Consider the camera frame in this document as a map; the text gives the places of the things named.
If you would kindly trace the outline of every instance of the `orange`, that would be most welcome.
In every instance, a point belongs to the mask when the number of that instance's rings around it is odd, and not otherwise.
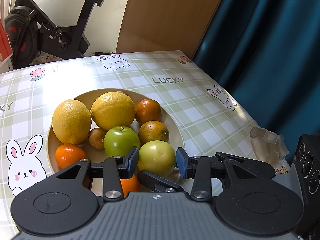
[[[144,99],[136,106],[136,120],[140,125],[149,121],[160,121],[162,109],[160,104],[152,99]]]
[[[150,141],[169,141],[169,130],[161,122],[149,121],[144,123],[139,129],[139,139],[143,144]]]
[[[123,195],[126,197],[129,192],[140,191],[140,182],[136,175],[133,175],[131,179],[120,179],[123,190]]]
[[[81,159],[87,159],[84,150],[73,144],[64,144],[57,148],[55,159],[62,169]]]

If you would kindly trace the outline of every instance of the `white wall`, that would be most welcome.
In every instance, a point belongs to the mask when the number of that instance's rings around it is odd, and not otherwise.
[[[76,25],[84,0],[34,0],[56,24]],[[127,0],[104,0],[94,6],[84,32],[90,42],[85,55],[96,51],[115,52]]]

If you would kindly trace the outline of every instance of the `white rabbit print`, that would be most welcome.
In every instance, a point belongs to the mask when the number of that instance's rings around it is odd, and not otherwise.
[[[36,157],[42,144],[41,135],[33,136],[22,154],[21,148],[15,140],[8,141],[6,153],[11,162],[8,184],[14,196],[47,177],[42,163]]]
[[[237,105],[234,99],[222,92],[222,89],[217,85],[214,85],[214,88],[215,90],[208,89],[208,92],[214,97],[219,98],[221,103],[223,103],[226,106],[226,108],[229,108],[232,111],[234,111],[234,107]]]
[[[117,70],[121,67],[129,67],[130,63],[123,58],[120,58],[118,54],[112,54],[108,56],[97,56],[97,60],[103,62],[103,66],[110,70]]]

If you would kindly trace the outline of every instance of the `plaid tablecloth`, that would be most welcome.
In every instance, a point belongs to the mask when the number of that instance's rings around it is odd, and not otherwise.
[[[14,195],[8,184],[8,141],[16,140],[23,152],[33,136],[41,135],[44,144],[37,158],[50,176],[45,142],[53,111],[66,99],[101,88],[132,90],[158,101],[178,124],[190,156],[220,151],[256,158],[249,132],[258,124],[181,51],[79,58],[1,74],[1,240],[18,232],[10,214]],[[282,165],[289,170],[285,160],[278,168]],[[191,190],[192,180],[180,183]],[[212,179],[212,186],[214,195],[222,191],[219,180]]]

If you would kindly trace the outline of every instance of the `lemon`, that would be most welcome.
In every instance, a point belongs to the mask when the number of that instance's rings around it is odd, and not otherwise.
[[[66,100],[57,106],[52,116],[52,129],[59,141],[65,144],[83,142],[90,132],[89,110],[79,100]]]
[[[100,128],[109,131],[120,125],[130,127],[136,109],[129,96],[118,92],[109,92],[96,99],[90,114]]]

